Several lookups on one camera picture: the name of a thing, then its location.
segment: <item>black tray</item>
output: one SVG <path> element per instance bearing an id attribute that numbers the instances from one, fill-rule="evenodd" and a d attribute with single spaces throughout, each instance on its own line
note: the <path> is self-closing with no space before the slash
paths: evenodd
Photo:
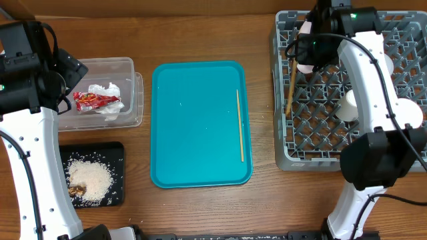
<path id="1" fill-rule="evenodd" d="M 84 206 L 82 205 L 81 199 L 71 198 L 74 208 L 115 206 L 123 203 L 125 198 L 125 149 L 120 142 L 65 145 L 59 146 L 59 152 L 61 154 L 64 168 L 67 167 L 70 157 L 73 157 L 74 159 L 80 159 L 80 157 L 78 157 L 79 155 L 87 155 L 87 157 L 84 158 L 84 161 L 104 163 L 111 171 L 111 177 L 113 178 L 113 184 L 108 189 L 108 192 L 105 194 L 105 197 L 101 200 L 99 205 Z M 65 171 L 64 174 L 65 178 L 69 177 Z"/>

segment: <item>red wrapper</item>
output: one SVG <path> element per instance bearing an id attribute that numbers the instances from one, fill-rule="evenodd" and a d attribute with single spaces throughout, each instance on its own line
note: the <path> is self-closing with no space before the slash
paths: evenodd
<path id="1" fill-rule="evenodd" d="M 120 101 L 119 97 L 108 97 L 94 93 L 76 92 L 73 94 L 78 111 L 90 111 Z"/>

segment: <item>gray basket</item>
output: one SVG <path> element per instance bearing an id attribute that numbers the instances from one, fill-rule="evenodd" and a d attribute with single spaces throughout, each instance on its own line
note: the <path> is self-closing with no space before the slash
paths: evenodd
<path id="1" fill-rule="evenodd" d="M 284 50 L 304 22 L 308 11 L 280 11 L 270 34 L 270 65 L 274 81 L 274 147 L 276 164 L 286 171 L 338 171 L 340 152 L 359 137 L 358 122 L 334 117 L 336 104 L 351 89 L 343 65 L 323 72 L 298 73 L 289 118 L 284 114 L 291 66 Z M 394 62 L 392 80 L 399 97 L 419 104 L 427 127 L 427 13 L 379 11 L 384 26 L 384 50 Z M 422 157 L 426 159 L 425 149 Z M 411 171 L 423 171 L 415 162 Z"/>

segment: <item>pile of white grains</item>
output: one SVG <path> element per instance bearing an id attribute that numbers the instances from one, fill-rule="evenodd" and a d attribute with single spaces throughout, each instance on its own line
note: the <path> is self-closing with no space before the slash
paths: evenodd
<path id="1" fill-rule="evenodd" d="M 69 186 L 86 187 L 86 192 L 80 197 L 88 205 L 98 205 L 113 184 L 110 170 L 104 163 L 70 159 L 66 168 L 69 174 Z"/>

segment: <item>wooden chopstick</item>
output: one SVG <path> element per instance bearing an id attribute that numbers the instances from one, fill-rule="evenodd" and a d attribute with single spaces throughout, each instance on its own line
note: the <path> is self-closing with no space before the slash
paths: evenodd
<path id="1" fill-rule="evenodd" d="M 289 113 L 291 113 L 292 95 L 294 94 L 297 65 L 298 62 L 296 61 L 296 59 L 294 59 L 294 62 L 292 63 L 291 83 L 289 85 L 288 104 L 286 105 L 286 116 L 289 116 Z"/>
<path id="2" fill-rule="evenodd" d="M 239 101 L 239 89 L 236 89 L 236 94 L 238 96 L 238 116 L 239 116 L 239 134 L 240 134 L 240 155 L 242 156 L 242 162 L 245 161 L 243 156 L 243 139 L 242 139 L 242 119 L 240 118 L 240 101 Z"/>

